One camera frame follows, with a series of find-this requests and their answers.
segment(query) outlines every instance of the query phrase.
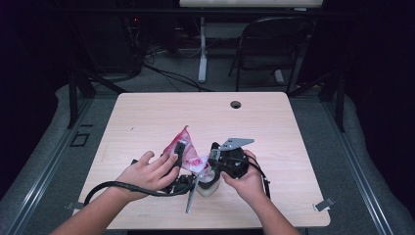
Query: forearm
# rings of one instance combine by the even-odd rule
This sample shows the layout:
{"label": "forearm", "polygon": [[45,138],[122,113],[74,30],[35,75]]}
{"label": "forearm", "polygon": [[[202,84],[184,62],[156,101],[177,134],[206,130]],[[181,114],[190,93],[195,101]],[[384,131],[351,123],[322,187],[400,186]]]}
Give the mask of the forearm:
{"label": "forearm", "polygon": [[249,204],[257,214],[266,235],[299,234],[267,197],[257,198]]}
{"label": "forearm", "polygon": [[97,199],[58,227],[52,234],[102,234],[128,204],[118,188],[108,188]]}

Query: person's left hand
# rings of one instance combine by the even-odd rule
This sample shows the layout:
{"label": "person's left hand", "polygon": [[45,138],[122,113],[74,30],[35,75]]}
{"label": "person's left hand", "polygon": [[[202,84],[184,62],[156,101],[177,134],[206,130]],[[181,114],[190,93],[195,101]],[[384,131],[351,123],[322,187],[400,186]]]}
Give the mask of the person's left hand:
{"label": "person's left hand", "polygon": [[[152,191],[159,191],[167,187],[179,174],[180,168],[176,166],[166,175],[178,157],[176,154],[172,156],[163,154],[149,164],[150,158],[154,155],[152,151],[146,152],[137,163],[126,168],[116,181],[133,184]],[[147,194],[139,192],[130,192],[127,189],[121,189],[121,192],[127,202],[143,199],[148,196]]]}

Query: silver metal piece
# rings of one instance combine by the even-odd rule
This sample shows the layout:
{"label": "silver metal piece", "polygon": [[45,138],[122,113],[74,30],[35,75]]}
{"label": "silver metal piece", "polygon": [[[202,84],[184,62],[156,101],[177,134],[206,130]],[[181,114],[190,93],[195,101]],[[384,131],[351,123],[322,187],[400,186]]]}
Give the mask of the silver metal piece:
{"label": "silver metal piece", "polygon": [[80,202],[68,202],[65,206],[66,209],[75,211],[75,210],[81,210],[83,208],[83,203]]}
{"label": "silver metal piece", "polygon": [[313,204],[313,206],[317,211],[321,212],[323,210],[328,210],[334,203],[335,201],[332,198],[328,198],[317,205]]}
{"label": "silver metal piece", "polygon": [[192,189],[192,191],[190,191],[189,193],[189,198],[187,200],[187,207],[186,207],[186,213],[190,213],[190,207],[192,206],[193,203],[193,198],[195,197],[195,192],[196,192],[196,188],[198,187],[199,184],[199,180],[201,179],[201,174],[198,173],[196,175],[196,182],[195,182],[195,187]]}
{"label": "silver metal piece", "polygon": [[220,151],[230,151],[238,149],[247,144],[253,143],[253,139],[238,139],[238,138],[229,138],[225,143],[219,146]]}

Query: hole in table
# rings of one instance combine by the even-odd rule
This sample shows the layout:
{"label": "hole in table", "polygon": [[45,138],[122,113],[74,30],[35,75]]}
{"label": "hole in table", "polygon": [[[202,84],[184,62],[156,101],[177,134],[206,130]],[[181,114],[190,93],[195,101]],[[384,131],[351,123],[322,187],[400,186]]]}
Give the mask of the hole in table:
{"label": "hole in table", "polygon": [[241,108],[241,106],[242,106],[242,104],[239,101],[232,101],[231,102],[231,107],[234,108],[234,109],[239,109],[239,108]]}

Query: chair leg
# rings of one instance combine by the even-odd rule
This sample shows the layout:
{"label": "chair leg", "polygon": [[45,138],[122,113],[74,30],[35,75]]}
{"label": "chair leg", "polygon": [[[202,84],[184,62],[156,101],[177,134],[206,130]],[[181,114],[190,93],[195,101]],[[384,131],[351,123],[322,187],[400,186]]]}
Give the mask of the chair leg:
{"label": "chair leg", "polygon": [[228,72],[228,76],[230,76],[232,74],[232,70],[235,67],[236,59],[237,59],[237,56],[235,56],[234,61],[232,62],[231,70]]}
{"label": "chair leg", "polygon": [[291,85],[293,83],[293,77],[294,77],[294,70],[295,69],[296,69],[296,67],[291,68],[290,76],[288,77],[288,84],[287,84],[287,88],[286,88],[286,94],[290,93],[290,88],[291,88]]}

